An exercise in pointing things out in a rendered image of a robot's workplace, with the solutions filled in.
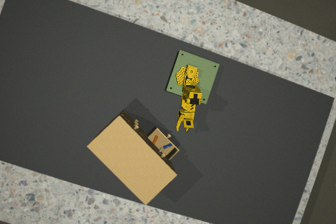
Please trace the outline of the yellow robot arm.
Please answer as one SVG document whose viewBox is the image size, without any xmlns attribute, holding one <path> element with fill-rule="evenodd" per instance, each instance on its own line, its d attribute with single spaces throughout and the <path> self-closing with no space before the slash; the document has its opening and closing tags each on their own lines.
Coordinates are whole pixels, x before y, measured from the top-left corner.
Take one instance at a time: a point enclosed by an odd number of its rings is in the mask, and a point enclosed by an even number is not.
<svg viewBox="0 0 336 224">
<path fill-rule="evenodd" d="M 187 66 L 187 68 L 181 66 L 181 69 L 176 73 L 177 84 L 184 83 L 181 105 L 184 110 L 190 112 L 194 112 L 195 105 L 200 105 L 202 102 L 202 93 L 198 86 L 195 86 L 199 82 L 198 74 L 197 69 L 190 66 Z"/>
</svg>

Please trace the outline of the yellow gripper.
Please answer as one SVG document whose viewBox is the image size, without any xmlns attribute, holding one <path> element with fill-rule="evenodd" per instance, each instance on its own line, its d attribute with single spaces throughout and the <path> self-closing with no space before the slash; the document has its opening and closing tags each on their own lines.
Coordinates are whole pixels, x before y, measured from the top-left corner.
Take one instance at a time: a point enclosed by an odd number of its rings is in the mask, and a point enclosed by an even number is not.
<svg viewBox="0 0 336 224">
<path fill-rule="evenodd" d="M 178 120 L 176 123 L 176 131 L 178 131 L 182 121 L 184 123 L 184 128 L 186 128 L 185 131 L 188 131 L 189 128 L 194 128 L 193 120 L 194 120 L 194 112 L 190 112 L 184 109 L 179 110 Z"/>
</svg>

